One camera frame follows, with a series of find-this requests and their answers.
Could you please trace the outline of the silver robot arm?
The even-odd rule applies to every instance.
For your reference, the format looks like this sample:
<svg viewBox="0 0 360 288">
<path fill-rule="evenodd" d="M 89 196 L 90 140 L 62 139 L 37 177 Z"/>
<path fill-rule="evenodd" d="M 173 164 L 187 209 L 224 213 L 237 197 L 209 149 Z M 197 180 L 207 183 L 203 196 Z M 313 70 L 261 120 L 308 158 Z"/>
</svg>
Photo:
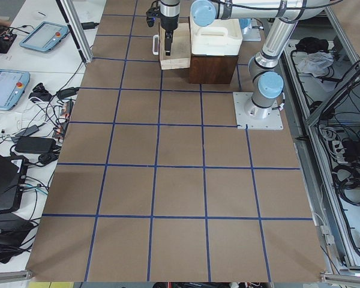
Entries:
<svg viewBox="0 0 360 288">
<path fill-rule="evenodd" d="M 191 17 L 201 27 L 213 21 L 246 18 L 273 18 L 274 23 L 261 50 L 248 69 L 254 92 L 244 104 L 253 119 L 265 119 L 283 90 L 281 77 L 273 71 L 300 20 L 312 18 L 328 7 L 329 1 L 193 1 Z"/>
</svg>

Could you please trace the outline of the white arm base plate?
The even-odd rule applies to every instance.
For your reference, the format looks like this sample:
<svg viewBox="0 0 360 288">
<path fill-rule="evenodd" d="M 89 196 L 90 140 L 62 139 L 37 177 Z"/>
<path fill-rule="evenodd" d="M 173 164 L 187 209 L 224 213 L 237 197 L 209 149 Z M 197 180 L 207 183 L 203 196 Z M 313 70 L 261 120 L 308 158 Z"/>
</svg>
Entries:
<svg viewBox="0 0 360 288">
<path fill-rule="evenodd" d="M 234 92 L 236 126 L 249 130 L 282 130 L 281 113 L 275 100 L 269 108 L 259 108 L 252 102 L 252 92 Z"/>
</svg>

